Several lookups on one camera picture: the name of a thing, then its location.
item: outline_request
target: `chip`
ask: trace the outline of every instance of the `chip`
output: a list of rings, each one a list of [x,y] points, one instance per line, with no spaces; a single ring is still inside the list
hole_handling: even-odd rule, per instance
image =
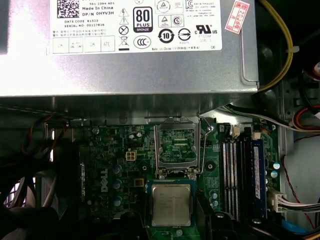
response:
[[[135,187],[144,187],[145,186],[145,180],[143,178],[135,178],[133,182],[133,186]]]
[[[152,226],[190,226],[190,184],[152,185]]]

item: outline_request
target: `power connector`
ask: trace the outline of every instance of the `power connector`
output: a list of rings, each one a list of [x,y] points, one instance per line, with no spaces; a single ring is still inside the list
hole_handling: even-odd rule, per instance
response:
[[[270,208],[271,210],[274,210],[276,213],[287,212],[284,210],[284,208],[279,206],[279,199],[282,197],[286,199],[287,195],[273,188],[270,188],[269,191],[267,192],[267,197],[266,197],[266,204],[268,208]]]

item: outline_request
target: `mounting hole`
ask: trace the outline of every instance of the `mounting hole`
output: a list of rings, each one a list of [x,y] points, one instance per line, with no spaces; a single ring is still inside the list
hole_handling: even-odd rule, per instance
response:
[[[216,167],[217,165],[213,161],[207,161],[204,165],[204,169],[208,172],[214,171]]]

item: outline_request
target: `blue ram module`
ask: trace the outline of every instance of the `blue ram module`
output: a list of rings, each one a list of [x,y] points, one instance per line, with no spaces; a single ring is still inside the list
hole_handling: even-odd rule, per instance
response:
[[[253,217],[267,218],[267,191],[264,143],[253,140],[251,143],[251,183],[253,194]]]

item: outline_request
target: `power supply label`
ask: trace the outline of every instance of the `power supply label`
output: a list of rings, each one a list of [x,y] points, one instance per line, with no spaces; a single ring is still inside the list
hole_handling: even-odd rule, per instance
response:
[[[220,0],[50,0],[53,55],[221,49]]]

